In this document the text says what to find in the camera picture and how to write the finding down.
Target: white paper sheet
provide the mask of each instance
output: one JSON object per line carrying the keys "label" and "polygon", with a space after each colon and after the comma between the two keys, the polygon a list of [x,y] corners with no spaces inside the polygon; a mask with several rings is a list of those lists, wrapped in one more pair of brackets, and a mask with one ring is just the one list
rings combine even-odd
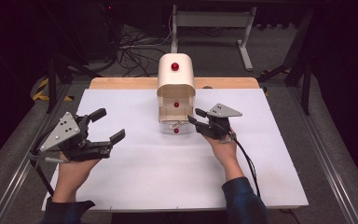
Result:
{"label": "white paper sheet", "polygon": [[[240,111],[230,118],[238,140],[252,159],[261,198],[269,208],[308,205],[296,169],[262,90],[197,90],[195,108],[221,103]],[[92,200],[91,210],[205,210],[226,207],[222,166],[199,133],[159,132],[156,90],[85,90],[78,115],[105,108],[107,115],[89,125],[89,140],[106,141],[125,129],[111,158],[102,160],[77,193]],[[198,121],[205,119],[196,116]],[[255,185],[238,148],[241,168]],[[57,172],[51,186],[55,186]]]}

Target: cable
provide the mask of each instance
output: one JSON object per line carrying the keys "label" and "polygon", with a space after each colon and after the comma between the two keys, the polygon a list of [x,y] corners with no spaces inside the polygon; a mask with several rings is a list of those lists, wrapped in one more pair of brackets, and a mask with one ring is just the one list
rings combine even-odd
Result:
{"label": "cable", "polygon": [[41,135],[40,137],[37,139],[36,143],[34,144],[34,148],[32,149],[31,153],[33,155],[37,154],[37,151],[39,151],[39,145],[40,143],[42,143],[43,139],[46,137],[46,135],[48,135],[49,133],[51,133],[54,128],[57,126],[57,124],[50,126],[49,128],[47,128]]}
{"label": "cable", "polygon": [[240,142],[237,140],[237,138],[234,138],[233,141],[235,143],[237,143],[237,145],[240,147],[243,155],[245,156],[246,158],[246,161],[248,162],[248,165],[249,165],[249,168],[251,170],[251,174],[252,174],[252,178],[255,182],[255,188],[256,188],[256,191],[257,191],[257,196],[260,197],[260,189],[258,188],[258,184],[257,184],[257,175],[255,173],[255,166],[251,160],[251,158],[248,156],[248,154],[246,154],[245,150],[243,149],[242,145],[240,144]]}
{"label": "cable", "polygon": [[[171,19],[172,19],[172,14],[170,16],[170,19],[168,20],[168,25],[170,27],[170,33],[167,35],[167,37],[165,37],[162,41],[160,41],[159,43],[154,43],[156,42],[157,40],[160,40],[161,38],[146,38],[146,37],[150,37],[151,35],[149,36],[143,36],[139,39],[135,39],[135,40],[132,40],[131,41],[131,45],[129,46],[121,46],[123,49],[125,48],[139,48],[139,47],[155,47],[155,46],[158,46],[158,45],[161,45],[163,44],[164,42],[166,41],[169,41],[168,38],[172,35],[172,29],[171,29]],[[143,45],[136,45],[136,43],[139,43],[139,42],[144,42],[146,40],[150,40],[150,39],[154,39],[155,41],[151,42],[151,43],[147,43],[147,44],[143,44]]]}
{"label": "cable", "polygon": [[[131,72],[136,68],[140,68],[143,73],[141,75],[132,75],[133,77],[150,77],[150,75],[156,74],[149,73],[147,68],[151,62],[158,63],[158,60],[143,55],[142,50],[154,50],[165,54],[166,52],[161,49],[148,47],[162,44],[168,38],[168,36],[163,41],[159,41],[158,43],[156,42],[160,40],[160,38],[154,38],[150,36],[151,35],[148,35],[145,32],[137,30],[126,33],[121,37],[117,53],[117,62],[121,67],[127,69],[127,72],[123,75],[123,77],[131,77]],[[144,45],[137,45],[137,43],[149,40],[154,41]]]}
{"label": "cable", "polygon": [[280,211],[282,213],[289,214],[290,216],[292,216],[295,219],[297,224],[301,224],[300,221],[298,220],[296,214],[293,212],[292,209],[280,209]]}

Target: black cable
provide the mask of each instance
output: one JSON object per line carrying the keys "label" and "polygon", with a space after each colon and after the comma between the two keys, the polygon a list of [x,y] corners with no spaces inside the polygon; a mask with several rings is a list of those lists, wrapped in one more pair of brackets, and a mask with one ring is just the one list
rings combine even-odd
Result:
{"label": "black cable", "polygon": [[248,165],[249,165],[249,168],[251,170],[251,174],[252,174],[252,178],[255,182],[255,188],[256,188],[256,191],[257,191],[257,196],[260,197],[260,189],[258,188],[258,184],[257,184],[257,175],[255,173],[255,166],[251,160],[251,158],[248,156],[248,154],[246,154],[245,150],[243,149],[242,145],[240,144],[240,142],[238,142],[238,140],[236,138],[233,139],[233,141],[235,143],[237,143],[237,145],[240,147],[243,155],[245,156],[246,158],[246,161],[248,162]]}
{"label": "black cable", "polygon": [[155,50],[166,54],[163,50],[153,48],[154,43],[161,42],[161,38],[153,38],[154,40],[148,41],[152,35],[149,35],[142,31],[132,31],[124,34],[119,41],[119,47],[117,52],[117,62],[122,67],[127,69],[127,72],[123,77],[131,76],[131,72],[136,68],[140,68],[143,73],[141,75],[134,75],[134,77],[150,77],[150,75],[155,75],[156,73],[149,73],[147,71],[151,61],[158,63],[158,60],[147,57],[143,55],[142,50]]}
{"label": "black cable", "polygon": [[56,126],[57,124],[50,126],[39,136],[31,151],[33,155],[37,155],[37,152],[39,151],[39,145],[42,143],[43,139],[45,139],[45,137],[54,130]]}
{"label": "black cable", "polygon": [[[76,53],[81,57],[83,58],[84,60],[86,60],[82,54],[80,54],[80,52],[77,50],[77,48],[75,47],[75,45],[71,42],[70,38],[68,37],[68,35],[63,31],[63,29],[61,28],[61,26],[57,23],[57,21],[55,20],[54,16],[52,15],[52,13],[49,11],[49,9],[43,4],[42,1],[40,1],[40,4],[42,5],[42,7],[44,8],[44,10],[46,10],[46,12],[49,14],[49,16],[51,17],[51,19],[54,21],[54,23],[56,24],[57,28],[60,30],[60,32],[63,34],[63,36],[66,38],[66,40],[70,43],[70,45],[73,47],[73,49],[76,51]],[[109,28],[111,28],[112,30],[116,30],[114,25],[112,24],[112,22],[106,18],[109,24]],[[144,55],[141,55],[140,53],[137,54],[137,53],[134,53],[131,51],[131,47],[129,47],[129,50],[126,50],[126,49],[123,49],[123,47],[125,46],[131,46],[131,45],[135,45],[136,47],[136,43],[139,43],[139,42],[142,42],[143,39],[145,38],[148,38],[152,35],[149,35],[149,34],[146,34],[145,32],[142,32],[142,31],[133,31],[133,32],[129,32],[129,33],[126,33],[124,34],[118,41],[118,49],[121,50],[121,58],[120,60],[118,60],[118,63],[120,64],[121,67],[123,68],[126,68],[128,71],[126,73],[126,75],[128,74],[130,76],[130,72],[132,70],[134,70],[136,67],[140,67],[143,71],[144,71],[144,74],[142,76],[146,76],[146,77],[149,77],[149,74],[146,72],[146,68],[149,66],[150,62],[149,60],[153,60],[151,58],[148,58]],[[142,45],[154,45],[157,41],[159,41],[158,44],[161,44],[165,41],[165,39],[162,40],[162,42],[160,41],[161,38],[156,38],[156,40],[153,40],[152,42],[150,43],[144,43]],[[157,50],[163,54],[165,54],[164,51],[160,50],[160,49],[153,49],[153,48],[142,48],[142,49],[152,49],[152,50]],[[125,64],[126,65],[123,65],[122,64],[122,59],[124,57],[124,60],[125,60]],[[146,59],[146,63],[147,65],[146,66],[142,66],[142,58],[145,58]],[[135,63],[135,66],[133,67],[128,67],[128,64],[127,64],[127,60],[129,61],[132,61]],[[102,71],[104,71],[105,69],[109,68],[115,61],[111,60],[111,62],[109,62],[108,64],[105,64],[103,65],[102,67],[99,67],[99,68],[94,68],[94,69],[77,69],[77,70],[73,70],[73,69],[69,69],[71,71],[72,74],[74,75],[82,75],[82,74],[87,74],[89,76],[91,76],[91,73],[94,73],[92,74],[92,77],[101,77],[99,74],[96,74],[96,73],[100,73]]]}
{"label": "black cable", "polygon": [[[150,77],[150,76],[154,76],[154,75],[157,75],[158,73],[149,73],[149,74],[147,74],[147,76],[148,77]],[[136,75],[136,76],[134,76],[134,77],[144,77],[145,75]]]}
{"label": "black cable", "polygon": [[289,214],[290,216],[292,216],[295,219],[297,224],[301,224],[300,221],[298,220],[296,214],[292,211],[292,209],[280,209],[280,211],[282,213]]}

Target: metal stand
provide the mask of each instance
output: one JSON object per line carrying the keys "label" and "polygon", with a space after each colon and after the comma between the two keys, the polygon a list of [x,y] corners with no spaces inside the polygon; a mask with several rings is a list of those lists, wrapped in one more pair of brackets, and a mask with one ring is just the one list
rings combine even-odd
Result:
{"label": "metal stand", "polygon": [[56,75],[63,84],[71,84],[73,77],[68,69],[68,65],[88,75],[89,77],[101,77],[87,67],[74,62],[63,54],[58,53],[48,63],[48,113],[57,104]]}
{"label": "metal stand", "polygon": [[246,50],[246,43],[251,33],[255,19],[256,7],[250,12],[203,12],[203,11],[178,11],[177,6],[172,10],[172,45],[171,53],[178,51],[177,27],[246,27],[242,40],[238,40],[243,63],[247,71],[252,71],[253,66]]}
{"label": "metal stand", "polygon": [[304,75],[303,90],[301,96],[301,105],[304,109],[304,112],[309,115],[308,102],[310,98],[310,74],[311,68],[309,63],[309,55],[304,50],[304,40],[310,26],[310,20],[312,18],[313,9],[309,9],[304,15],[303,20],[301,21],[298,30],[296,32],[295,39],[290,46],[289,51],[286,54],[283,65],[273,69],[270,72],[265,73],[265,75],[258,77],[258,82],[266,81],[271,77],[275,77],[280,74],[287,68],[292,68],[289,75],[285,79],[287,86],[295,86],[297,82]]}
{"label": "metal stand", "polygon": [[45,188],[48,191],[48,193],[51,196],[53,196],[54,195],[54,189],[50,185],[50,182],[48,181],[48,178],[46,177],[45,173],[43,173],[42,168],[40,168],[40,165],[37,164],[37,161],[30,160],[30,163],[34,167],[34,169],[36,170],[37,174],[39,175],[39,177],[42,180],[43,185],[45,185]]}

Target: red dot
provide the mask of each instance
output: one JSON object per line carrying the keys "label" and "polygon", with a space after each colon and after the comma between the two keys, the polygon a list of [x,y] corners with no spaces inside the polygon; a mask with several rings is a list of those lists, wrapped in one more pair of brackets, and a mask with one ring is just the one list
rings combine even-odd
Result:
{"label": "red dot", "polygon": [[178,64],[178,63],[172,63],[172,64],[171,64],[171,69],[172,69],[173,71],[179,70],[179,64]]}

